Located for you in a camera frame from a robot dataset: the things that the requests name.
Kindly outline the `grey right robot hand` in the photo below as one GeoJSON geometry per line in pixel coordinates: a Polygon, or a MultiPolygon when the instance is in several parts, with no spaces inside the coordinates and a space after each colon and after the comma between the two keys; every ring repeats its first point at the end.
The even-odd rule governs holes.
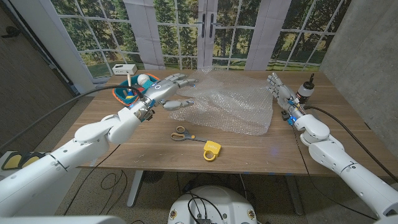
{"type": "Polygon", "coordinates": [[[278,105],[287,112],[294,120],[305,115],[303,108],[299,105],[299,99],[295,93],[285,85],[275,72],[267,78],[266,89],[276,99],[278,105]]]}

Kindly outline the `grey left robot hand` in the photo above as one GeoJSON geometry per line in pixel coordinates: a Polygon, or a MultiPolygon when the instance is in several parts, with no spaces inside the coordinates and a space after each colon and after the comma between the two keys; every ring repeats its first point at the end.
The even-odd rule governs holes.
{"type": "Polygon", "coordinates": [[[168,111],[185,108],[193,105],[193,101],[176,101],[169,100],[169,98],[174,96],[180,88],[189,85],[194,86],[196,82],[196,79],[187,78],[182,73],[175,73],[152,84],[143,94],[143,97],[139,98],[139,101],[143,102],[148,108],[158,105],[162,105],[168,111]]]}

